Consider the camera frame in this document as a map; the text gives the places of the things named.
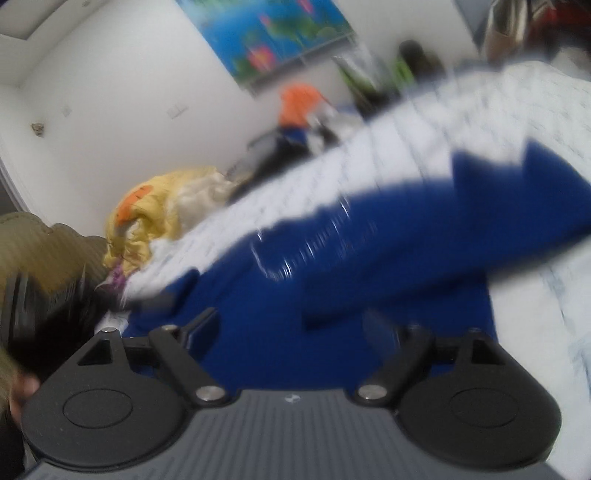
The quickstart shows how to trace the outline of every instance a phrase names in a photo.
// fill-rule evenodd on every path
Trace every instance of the clothing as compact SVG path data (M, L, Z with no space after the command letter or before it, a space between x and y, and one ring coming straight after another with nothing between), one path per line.
M24 472L22 434L8 408L0 414L0 480L14 480Z
M591 187L552 152L530 144L522 167L458 153L453 182L403 184L247 236L170 285L168 314L136 312L125 334L215 307L219 338L192 353L229 390L352 390L381 364L364 340L368 309L437 335L494 335L485 273L590 229Z
M134 187L111 213L104 263L128 277L151 258L150 242L177 239L223 206L236 187L214 167L174 171Z
M284 128L308 128L308 114L325 99L312 85L294 83L281 92L281 101L283 105L279 125Z

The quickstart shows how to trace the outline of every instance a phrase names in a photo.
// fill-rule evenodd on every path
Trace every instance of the orange object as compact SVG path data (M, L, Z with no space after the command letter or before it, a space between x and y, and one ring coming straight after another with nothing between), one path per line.
M131 220L131 207L137 202L149 194L154 187L152 185L142 185L139 189L134 190L132 193L127 195L117 207L116 225L121 226L125 222Z
M294 83L283 90L281 94L283 108L279 116L282 127L308 126L306 116L314 110L320 102L326 101L322 94L307 83Z

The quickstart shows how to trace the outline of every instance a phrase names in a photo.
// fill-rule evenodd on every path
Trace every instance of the bedding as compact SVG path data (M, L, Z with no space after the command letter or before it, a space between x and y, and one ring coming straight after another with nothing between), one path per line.
M207 271L241 237L311 215L343 195L420 178L449 178L453 151L518 162L533 138L591 180L591 84L539 62L470 72L432 86L358 135L269 182L177 242L155 241L128 281L146 296L192 268ZM591 241L517 272L496 273L489 295L501 344L557 399L563 427L548 459L567 479L591 477L591 360L587 303Z

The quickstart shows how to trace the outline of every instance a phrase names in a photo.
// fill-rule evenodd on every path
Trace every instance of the black cloth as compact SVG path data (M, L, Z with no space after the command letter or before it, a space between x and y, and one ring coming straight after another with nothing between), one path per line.
M13 480L24 472L22 434L8 408L0 416L0 480Z

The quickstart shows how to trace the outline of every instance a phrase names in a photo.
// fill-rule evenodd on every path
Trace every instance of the poster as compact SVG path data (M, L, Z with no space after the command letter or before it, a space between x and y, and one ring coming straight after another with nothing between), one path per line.
M352 33L331 0L177 0L244 85Z

